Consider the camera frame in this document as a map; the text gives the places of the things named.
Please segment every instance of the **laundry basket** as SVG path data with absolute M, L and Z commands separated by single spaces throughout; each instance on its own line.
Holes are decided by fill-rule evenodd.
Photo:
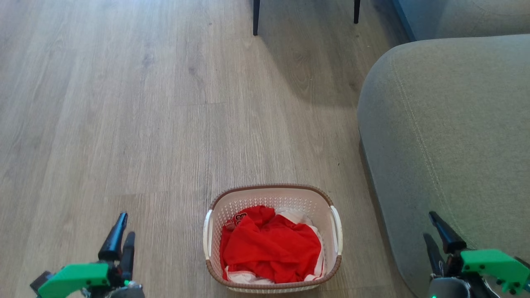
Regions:
M 324 244 L 324 277 L 315 281 L 267 285 L 237 284 L 223 279 L 219 255 L 222 227 L 239 211 L 258 205 L 276 210 L 299 210 L 311 219 Z M 342 226 L 333 202 L 317 188 L 301 185 L 241 187 L 224 192 L 212 203 L 204 221 L 202 245 L 208 271 L 216 281 L 230 290 L 256 294 L 298 292 L 318 287 L 335 275 L 342 258 Z

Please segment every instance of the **gray upholstery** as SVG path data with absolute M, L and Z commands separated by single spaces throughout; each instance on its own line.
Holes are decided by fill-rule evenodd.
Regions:
M 530 33 L 529 0 L 396 0 L 417 40 Z
M 419 297 L 431 272 L 422 233 L 438 239 L 430 210 L 469 247 L 530 260 L 529 50 L 530 35 L 418 41 L 366 78 L 361 139 L 395 261 Z

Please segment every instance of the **brown basket rim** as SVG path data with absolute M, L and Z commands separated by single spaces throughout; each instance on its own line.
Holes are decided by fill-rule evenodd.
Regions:
M 242 190 L 252 190 L 252 189 L 267 189 L 267 188 L 291 188 L 291 189 L 311 190 L 313 192 L 316 192 L 320 196 L 322 196 L 322 198 L 326 200 L 329 206 L 333 206 L 333 202 L 331 201 L 330 197 L 325 192 L 323 192 L 321 189 L 317 187 L 313 187 L 309 185 L 299 185 L 299 184 L 291 184 L 291 183 L 282 184 L 281 183 L 281 184 L 265 184 L 265 185 L 253 185 L 253 186 L 231 188 L 221 193 L 219 196 L 217 196 L 217 198 L 210 205 L 210 210 L 213 210 L 215 208 L 215 205 L 217 205 L 217 202 L 219 202 L 219 200 L 221 200 L 224 196 L 232 192 L 242 191 Z M 338 255 L 335 260 L 335 265 L 333 265 L 333 268 L 331 269 L 331 271 L 326 273 L 326 275 L 324 275 L 324 277 L 322 277 L 321 279 L 317 279 L 315 281 L 286 283 L 286 284 L 272 284 L 272 285 L 237 284 L 237 283 L 226 281 L 223 279 L 222 276 L 219 276 L 217 273 L 215 273 L 210 260 L 206 260 L 206 268 L 208 268 L 208 272 L 217 282 L 227 287 L 244 288 L 244 289 L 250 289 L 250 290 L 281 290 L 281 289 L 287 289 L 287 288 L 299 288 L 299 287 L 307 287 L 307 286 L 323 284 L 329 281 L 337 273 L 337 270 L 339 270 L 341 262 L 342 262 L 342 255 Z

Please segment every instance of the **laminate flooring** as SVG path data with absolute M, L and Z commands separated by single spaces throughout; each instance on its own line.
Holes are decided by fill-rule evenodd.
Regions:
M 0 297 L 97 260 L 120 211 L 147 297 L 250 297 L 206 271 L 202 224 L 227 188 L 323 189 L 343 262 L 283 297 L 412 297 L 359 151 L 364 78 L 408 42 L 391 0 L 0 1 Z

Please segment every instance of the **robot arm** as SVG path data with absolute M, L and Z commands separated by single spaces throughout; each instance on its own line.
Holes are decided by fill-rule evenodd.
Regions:
M 465 241 L 436 212 L 429 212 L 432 224 L 443 243 L 444 260 L 429 234 L 424 234 L 427 254 L 432 267 L 429 298 L 497 298 L 483 280 L 489 275 L 497 278 L 503 292 L 512 295 L 530 292 L 530 265 L 500 250 L 468 250 Z
M 87 298 L 144 298 L 142 286 L 132 281 L 134 232 L 121 249 L 127 218 L 127 213 L 120 214 L 98 253 L 99 261 L 70 264 L 56 274 L 45 271 L 30 287 L 39 298 L 66 298 L 76 291 Z

